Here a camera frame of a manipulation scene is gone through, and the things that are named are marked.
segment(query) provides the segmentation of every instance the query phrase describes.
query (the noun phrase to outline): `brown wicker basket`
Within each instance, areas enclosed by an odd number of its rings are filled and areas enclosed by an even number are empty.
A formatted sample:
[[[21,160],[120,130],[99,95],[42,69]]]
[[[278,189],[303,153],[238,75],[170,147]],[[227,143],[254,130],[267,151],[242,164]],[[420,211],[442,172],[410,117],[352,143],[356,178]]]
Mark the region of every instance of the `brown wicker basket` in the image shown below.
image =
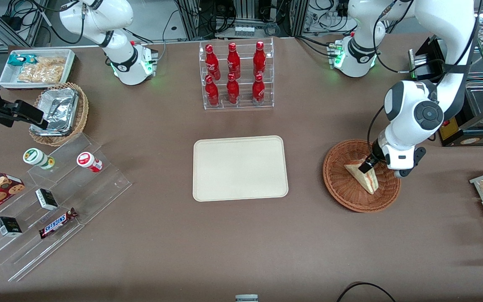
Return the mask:
[[[42,143],[43,145],[50,145],[52,147],[59,147],[60,145],[68,141],[72,136],[75,136],[76,134],[83,132],[83,129],[85,128],[85,124],[87,123],[87,115],[88,115],[87,96],[83,93],[83,90],[79,88],[78,85],[75,85],[73,83],[56,85],[48,88],[48,90],[62,89],[62,88],[73,88],[77,92],[79,92],[78,107],[75,110],[75,121],[74,121],[73,131],[68,136],[39,136],[39,135],[33,134],[29,130],[29,135],[37,143]],[[40,101],[40,95],[38,98],[36,98],[35,107],[38,106],[39,101]]]
[[[324,160],[324,182],[335,199],[343,206],[362,213],[385,210],[398,197],[401,181],[393,171],[378,163],[375,172],[379,188],[374,195],[344,168],[351,160],[365,159],[370,151],[366,140],[345,140],[329,150]]]

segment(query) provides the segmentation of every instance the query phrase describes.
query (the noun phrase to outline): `brown table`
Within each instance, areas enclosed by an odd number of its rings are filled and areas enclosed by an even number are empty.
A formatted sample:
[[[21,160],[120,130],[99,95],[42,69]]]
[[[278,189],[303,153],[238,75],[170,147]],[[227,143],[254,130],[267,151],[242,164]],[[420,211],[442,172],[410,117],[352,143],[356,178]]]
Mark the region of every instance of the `brown table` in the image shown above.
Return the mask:
[[[424,38],[389,36],[383,60],[405,68],[406,51]],[[366,137],[402,76],[376,65],[348,78],[304,44],[276,39],[275,108],[205,112],[198,45],[169,44],[158,76],[139,86],[122,85],[100,48],[74,49],[71,80],[90,100],[85,132],[134,185],[23,280],[0,275],[0,301],[208,302],[255,293],[262,302],[328,302],[353,281],[401,301],[483,301],[483,208],[468,183],[483,174],[483,147],[423,143],[428,155],[390,208],[351,212],[326,190],[323,158],[339,141]],[[1,94],[33,101],[38,91]],[[378,118],[374,138],[387,123]],[[28,147],[53,150],[27,127],[0,126],[0,172],[28,170]],[[193,144],[257,135],[283,138],[288,195],[195,201]],[[357,288],[343,301],[356,299],[385,296]]]

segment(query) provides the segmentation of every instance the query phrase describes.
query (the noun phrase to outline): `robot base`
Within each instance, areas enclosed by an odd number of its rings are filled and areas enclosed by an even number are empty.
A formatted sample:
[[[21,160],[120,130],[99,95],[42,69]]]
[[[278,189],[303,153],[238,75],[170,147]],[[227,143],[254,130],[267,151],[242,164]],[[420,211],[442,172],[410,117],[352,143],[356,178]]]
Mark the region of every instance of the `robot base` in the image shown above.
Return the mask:
[[[376,55],[370,61],[370,57],[366,57],[365,63],[359,63],[348,50],[348,42],[350,36],[342,40],[335,41],[327,47],[327,54],[330,56],[329,65],[331,69],[338,69],[349,77],[362,77],[368,73],[370,68],[376,64]]]
[[[135,45],[134,48],[138,51],[138,59],[128,71],[119,71],[111,64],[115,76],[126,85],[137,85],[156,75],[158,53],[141,45]]]

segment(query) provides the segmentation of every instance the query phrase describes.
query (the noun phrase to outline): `sandwich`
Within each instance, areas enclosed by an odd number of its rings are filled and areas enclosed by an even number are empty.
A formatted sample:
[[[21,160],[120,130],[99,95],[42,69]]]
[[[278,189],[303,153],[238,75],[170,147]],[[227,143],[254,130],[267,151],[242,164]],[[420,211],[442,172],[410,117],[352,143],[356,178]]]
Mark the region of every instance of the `sandwich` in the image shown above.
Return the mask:
[[[374,169],[370,169],[370,171],[366,173],[361,172],[359,167],[363,163],[364,160],[348,161],[344,167],[368,193],[373,195],[379,187],[376,172],[374,172]]]

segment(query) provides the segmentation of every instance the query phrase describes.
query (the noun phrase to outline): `white canister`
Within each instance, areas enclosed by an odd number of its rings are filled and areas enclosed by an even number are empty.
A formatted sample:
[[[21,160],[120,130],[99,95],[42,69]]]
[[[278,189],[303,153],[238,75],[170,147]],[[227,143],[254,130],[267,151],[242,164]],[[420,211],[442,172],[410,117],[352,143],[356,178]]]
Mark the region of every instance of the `white canister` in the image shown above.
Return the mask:
[[[55,159],[53,157],[46,155],[44,152],[36,148],[31,148],[25,151],[23,154],[23,161],[32,164],[33,166],[38,166],[44,170],[48,170],[55,165]]]
[[[75,160],[77,164],[83,168],[87,168],[94,173],[100,172],[102,167],[102,161],[95,158],[94,155],[90,152],[82,152],[78,155],[77,159]]]

